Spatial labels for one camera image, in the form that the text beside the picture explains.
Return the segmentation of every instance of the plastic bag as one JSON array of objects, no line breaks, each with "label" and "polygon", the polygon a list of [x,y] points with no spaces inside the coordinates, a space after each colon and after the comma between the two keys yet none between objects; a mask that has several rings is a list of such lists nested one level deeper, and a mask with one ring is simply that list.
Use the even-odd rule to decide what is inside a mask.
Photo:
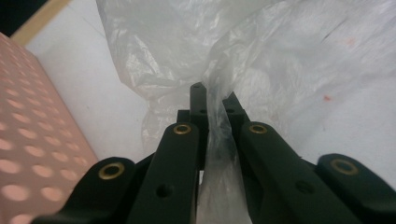
[{"label": "plastic bag", "polygon": [[190,84],[208,89],[201,223],[249,223],[220,103],[232,90],[306,160],[346,154],[396,186],[395,4],[98,0],[120,79],[149,102],[147,153],[188,108]]}]

